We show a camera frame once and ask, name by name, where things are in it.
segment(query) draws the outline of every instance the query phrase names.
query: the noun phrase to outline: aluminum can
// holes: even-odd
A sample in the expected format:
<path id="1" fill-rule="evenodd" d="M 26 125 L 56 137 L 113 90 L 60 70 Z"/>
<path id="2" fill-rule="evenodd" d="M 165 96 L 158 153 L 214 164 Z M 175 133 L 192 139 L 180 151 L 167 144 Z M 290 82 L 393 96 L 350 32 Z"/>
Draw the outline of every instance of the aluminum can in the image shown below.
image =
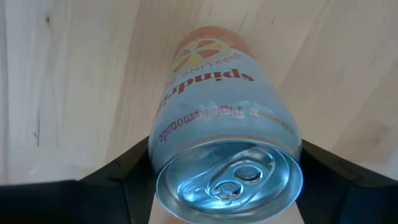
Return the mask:
<path id="1" fill-rule="evenodd" d="M 190 223 L 253 223 L 298 197 L 301 137 L 236 33 L 202 27 L 178 45 L 149 138 L 159 202 Z"/>

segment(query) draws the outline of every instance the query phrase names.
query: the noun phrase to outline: can top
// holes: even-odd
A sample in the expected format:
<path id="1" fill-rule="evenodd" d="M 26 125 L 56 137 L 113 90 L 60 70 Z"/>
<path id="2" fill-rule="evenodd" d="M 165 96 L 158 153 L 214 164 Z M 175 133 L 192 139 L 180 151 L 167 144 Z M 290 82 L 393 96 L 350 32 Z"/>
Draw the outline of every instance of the can top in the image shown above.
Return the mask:
<path id="1" fill-rule="evenodd" d="M 266 141 L 229 137 L 197 142 L 160 172 L 156 193 L 192 223 L 257 222 L 295 201 L 303 183 L 297 161 Z"/>

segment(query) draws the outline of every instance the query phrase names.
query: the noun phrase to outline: can lid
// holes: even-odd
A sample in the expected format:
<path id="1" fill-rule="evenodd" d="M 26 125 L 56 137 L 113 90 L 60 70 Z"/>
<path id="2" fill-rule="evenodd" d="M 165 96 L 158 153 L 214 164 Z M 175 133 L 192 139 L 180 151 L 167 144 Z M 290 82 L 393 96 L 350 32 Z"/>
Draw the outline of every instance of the can lid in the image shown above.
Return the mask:
<path id="1" fill-rule="evenodd" d="M 229 138 L 191 147 L 160 172 L 156 193 L 175 216 L 192 223 L 257 222 L 298 197 L 303 176 L 281 148 Z"/>

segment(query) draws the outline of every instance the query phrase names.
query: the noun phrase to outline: lemon slice graphic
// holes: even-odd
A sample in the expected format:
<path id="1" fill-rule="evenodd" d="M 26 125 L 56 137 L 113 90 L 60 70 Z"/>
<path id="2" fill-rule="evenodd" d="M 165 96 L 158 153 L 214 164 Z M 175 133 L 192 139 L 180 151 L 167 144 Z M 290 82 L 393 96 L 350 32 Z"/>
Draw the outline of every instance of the lemon slice graphic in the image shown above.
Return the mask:
<path id="1" fill-rule="evenodd" d="M 213 38 L 196 40 L 178 53 L 172 65 L 173 73 L 216 60 L 230 52 L 231 47 L 222 40 Z"/>

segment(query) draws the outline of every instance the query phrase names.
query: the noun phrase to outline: wooden table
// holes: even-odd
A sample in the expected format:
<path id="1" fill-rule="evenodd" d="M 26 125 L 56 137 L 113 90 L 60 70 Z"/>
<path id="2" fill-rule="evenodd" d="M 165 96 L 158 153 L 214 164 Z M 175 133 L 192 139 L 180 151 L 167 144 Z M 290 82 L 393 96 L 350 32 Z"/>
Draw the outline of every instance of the wooden table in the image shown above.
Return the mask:
<path id="1" fill-rule="evenodd" d="M 0 180 L 81 178 L 149 134 L 177 42 L 241 35 L 303 138 L 398 179 L 396 0 L 0 0 Z M 154 203 L 151 223 L 177 223 Z M 271 220 L 302 223 L 297 207 Z"/>

